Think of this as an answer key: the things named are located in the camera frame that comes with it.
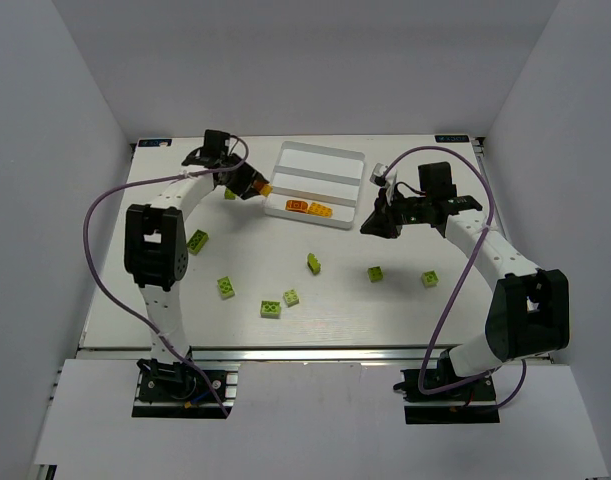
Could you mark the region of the orange sloped lego brick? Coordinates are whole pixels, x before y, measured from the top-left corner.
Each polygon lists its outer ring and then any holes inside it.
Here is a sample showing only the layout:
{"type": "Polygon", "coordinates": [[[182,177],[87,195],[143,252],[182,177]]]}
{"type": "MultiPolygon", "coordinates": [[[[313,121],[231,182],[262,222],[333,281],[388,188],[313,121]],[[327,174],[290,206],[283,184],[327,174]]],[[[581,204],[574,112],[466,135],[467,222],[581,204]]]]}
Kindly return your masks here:
{"type": "Polygon", "coordinates": [[[259,194],[264,197],[268,197],[272,191],[273,187],[270,184],[264,184],[258,189],[259,194]]]}

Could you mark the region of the orange curved lego brick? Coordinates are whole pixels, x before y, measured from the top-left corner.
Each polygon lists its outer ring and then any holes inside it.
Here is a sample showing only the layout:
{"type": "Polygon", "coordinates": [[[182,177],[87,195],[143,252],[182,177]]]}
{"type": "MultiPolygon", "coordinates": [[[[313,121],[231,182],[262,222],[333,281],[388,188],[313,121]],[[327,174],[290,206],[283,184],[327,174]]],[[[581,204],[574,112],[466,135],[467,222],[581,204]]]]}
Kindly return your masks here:
{"type": "Polygon", "coordinates": [[[285,204],[285,210],[290,212],[306,213],[308,209],[308,203],[302,200],[291,199],[285,204]]]}

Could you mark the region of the lime 2x2 lego brick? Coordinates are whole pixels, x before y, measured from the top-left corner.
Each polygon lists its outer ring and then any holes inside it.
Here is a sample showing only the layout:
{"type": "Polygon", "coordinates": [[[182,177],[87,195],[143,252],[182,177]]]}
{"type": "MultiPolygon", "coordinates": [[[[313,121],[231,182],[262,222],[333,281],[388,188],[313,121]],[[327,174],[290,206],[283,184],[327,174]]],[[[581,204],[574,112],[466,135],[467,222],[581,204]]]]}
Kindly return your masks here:
{"type": "Polygon", "coordinates": [[[384,278],[384,274],[380,266],[369,267],[367,269],[367,274],[371,283],[382,281],[384,278]]]}

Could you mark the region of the orange 2x4 lego brick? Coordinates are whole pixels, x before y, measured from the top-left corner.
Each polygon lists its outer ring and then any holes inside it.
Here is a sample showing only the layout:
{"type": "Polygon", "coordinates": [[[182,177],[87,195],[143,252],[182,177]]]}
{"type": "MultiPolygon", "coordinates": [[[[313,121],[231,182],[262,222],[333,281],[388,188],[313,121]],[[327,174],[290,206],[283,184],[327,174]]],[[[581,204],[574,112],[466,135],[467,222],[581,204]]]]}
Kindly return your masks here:
{"type": "Polygon", "coordinates": [[[309,215],[314,215],[318,217],[331,218],[333,216],[333,209],[326,205],[317,202],[312,202],[308,206],[307,213],[309,215]]]}

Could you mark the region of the lime sloped lego brick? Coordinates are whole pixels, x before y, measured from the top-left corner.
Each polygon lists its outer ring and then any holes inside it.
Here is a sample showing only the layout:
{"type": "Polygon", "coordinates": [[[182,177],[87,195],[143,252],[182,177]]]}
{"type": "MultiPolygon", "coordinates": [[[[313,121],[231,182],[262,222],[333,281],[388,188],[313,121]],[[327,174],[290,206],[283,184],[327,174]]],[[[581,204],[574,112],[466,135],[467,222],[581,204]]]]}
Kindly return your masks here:
{"type": "Polygon", "coordinates": [[[321,272],[321,264],[313,253],[307,255],[307,266],[313,275],[318,275],[321,272]]]}

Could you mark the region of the lime 2x3 lego brick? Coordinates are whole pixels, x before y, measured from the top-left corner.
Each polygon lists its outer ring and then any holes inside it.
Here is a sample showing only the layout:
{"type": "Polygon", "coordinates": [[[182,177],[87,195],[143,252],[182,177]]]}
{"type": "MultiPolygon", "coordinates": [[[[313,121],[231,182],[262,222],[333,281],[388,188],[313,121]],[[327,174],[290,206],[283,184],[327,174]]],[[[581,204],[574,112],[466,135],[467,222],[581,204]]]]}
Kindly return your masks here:
{"type": "Polygon", "coordinates": [[[223,300],[229,299],[235,295],[233,285],[228,276],[219,278],[217,280],[217,288],[219,291],[220,298],[223,300]]]}

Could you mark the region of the pale lime 2x2 brick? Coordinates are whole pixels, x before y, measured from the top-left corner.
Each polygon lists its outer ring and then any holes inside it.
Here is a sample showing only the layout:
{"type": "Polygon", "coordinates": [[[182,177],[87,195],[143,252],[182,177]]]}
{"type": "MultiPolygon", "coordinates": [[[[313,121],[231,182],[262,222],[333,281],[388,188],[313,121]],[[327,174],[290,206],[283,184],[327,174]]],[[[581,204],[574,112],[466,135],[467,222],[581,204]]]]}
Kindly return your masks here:
{"type": "Polygon", "coordinates": [[[300,298],[295,289],[285,291],[283,293],[283,300],[288,307],[295,306],[300,302],[300,298]]]}

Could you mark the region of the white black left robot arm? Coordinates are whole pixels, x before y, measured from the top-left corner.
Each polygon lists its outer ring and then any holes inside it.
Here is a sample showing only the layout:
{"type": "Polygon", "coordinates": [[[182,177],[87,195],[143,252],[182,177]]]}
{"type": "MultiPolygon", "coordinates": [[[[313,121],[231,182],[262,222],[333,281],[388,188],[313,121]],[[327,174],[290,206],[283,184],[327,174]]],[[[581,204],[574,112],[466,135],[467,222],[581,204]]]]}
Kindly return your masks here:
{"type": "Polygon", "coordinates": [[[189,265],[185,220],[207,195],[224,187],[242,200],[268,196],[269,181],[247,162],[240,137],[207,130],[203,145],[164,180],[161,193],[126,212],[124,266],[139,288],[151,329],[151,358],[174,365],[190,362],[180,305],[180,282],[189,265]]]}

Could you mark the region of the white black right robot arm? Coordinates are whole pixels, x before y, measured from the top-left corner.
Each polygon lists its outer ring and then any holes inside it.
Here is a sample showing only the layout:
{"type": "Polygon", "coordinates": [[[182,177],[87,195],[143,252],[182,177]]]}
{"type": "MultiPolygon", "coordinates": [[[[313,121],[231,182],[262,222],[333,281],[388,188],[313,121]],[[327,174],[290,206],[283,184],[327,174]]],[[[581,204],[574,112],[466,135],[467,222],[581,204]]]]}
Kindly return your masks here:
{"type": "Polygon", "coordinates": [[[447,162],[419,168],[421,192],[404,196],[396,174],[377,165],[374,211],[361,233],[396,239],[405,225],[427,224],[456,246],[492,291],[482,333],[444,351],[435,369],[424,368],[418,390],[438,395],[478,380],[507,362],[565,349],[570,341],[569,282],[524,257],[493,227],[482,205],[460,196],[447,162]]]}

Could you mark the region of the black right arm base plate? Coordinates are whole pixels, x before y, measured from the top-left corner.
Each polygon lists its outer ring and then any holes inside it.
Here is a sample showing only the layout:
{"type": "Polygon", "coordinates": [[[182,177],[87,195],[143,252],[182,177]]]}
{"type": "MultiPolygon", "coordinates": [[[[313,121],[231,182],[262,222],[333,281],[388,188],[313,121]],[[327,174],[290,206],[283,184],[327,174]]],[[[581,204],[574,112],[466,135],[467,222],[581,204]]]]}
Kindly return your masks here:
{"type": "Polygon", "coordinates": [[[407,425],[498,424],[496,391],[490,377],[447,392],[425,395],[418,389],[420,371],[401,371],[393,391],[403,395],[407,425]]]}

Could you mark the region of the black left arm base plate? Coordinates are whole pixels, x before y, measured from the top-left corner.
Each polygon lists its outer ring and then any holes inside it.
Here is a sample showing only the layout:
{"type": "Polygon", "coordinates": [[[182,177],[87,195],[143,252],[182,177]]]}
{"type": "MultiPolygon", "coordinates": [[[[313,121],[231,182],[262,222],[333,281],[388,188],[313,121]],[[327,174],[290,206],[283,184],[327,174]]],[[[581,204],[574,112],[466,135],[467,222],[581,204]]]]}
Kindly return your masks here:
{"type": "Polygon", "coordinates": [[[225,419],[236,397],[237,373],[140,359],[131,415],[150,419],[225,419]]]}

